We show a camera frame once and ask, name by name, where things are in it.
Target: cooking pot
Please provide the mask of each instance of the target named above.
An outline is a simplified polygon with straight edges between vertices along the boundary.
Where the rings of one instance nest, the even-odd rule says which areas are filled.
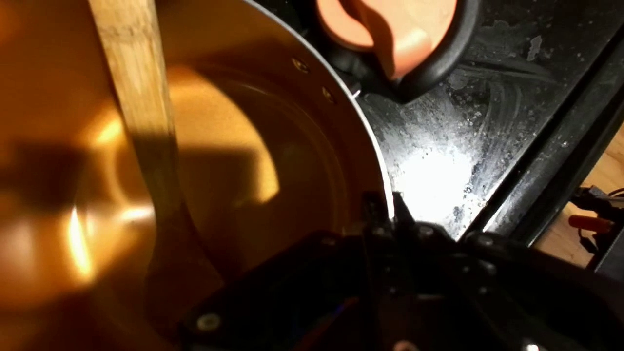
[[[370,127],[310,45],[251,2],[156,6],[181,189],[224,283],[349,234],[368,193],[392,217]],[[0,111],[0,349],[175,347],[144,318],[160,238],[86,2],[0,2]],[[162,289],[164,308],[204,299]]]

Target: wooden spatula handle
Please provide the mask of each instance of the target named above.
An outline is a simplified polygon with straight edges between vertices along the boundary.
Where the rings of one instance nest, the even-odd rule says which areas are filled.
[[[126,131],[138,137],[171,137],[171,104],[154,2],[89,0],[89,6]]]

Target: black stovetop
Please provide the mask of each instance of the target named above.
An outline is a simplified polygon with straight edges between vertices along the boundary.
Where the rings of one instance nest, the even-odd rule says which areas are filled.
[[[339,68],[314,0],[259,4]],[[464,61],[423,96],[399,102],[359,82],[409,215],[454,238],[491,230],[530,244],[620,123],[622,24],[622,0],[483,0]]]

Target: stovetop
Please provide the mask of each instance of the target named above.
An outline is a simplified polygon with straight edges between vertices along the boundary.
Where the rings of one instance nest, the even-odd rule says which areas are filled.
[[[257,2],[357,90],[394,191],[452,238],[511,234],[565,162],[587,156],[581,141],[624,88],[620,0],[483,0],[464,61],[409,102],[357,74],[362,63],[321,33],[314,0]]]

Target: wooden spoon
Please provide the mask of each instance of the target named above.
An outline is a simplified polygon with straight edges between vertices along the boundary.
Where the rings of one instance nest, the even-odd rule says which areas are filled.
[[[146,314],[167,340],[175,324],[222,279],[203,254],[179,191],[177,143],[152,0],[89,0],[156,215],[156,244],[146,279]]]
[[[398,82],[440,45],[458,0],[316,0],[329,37],[355,51],[374,51]]]

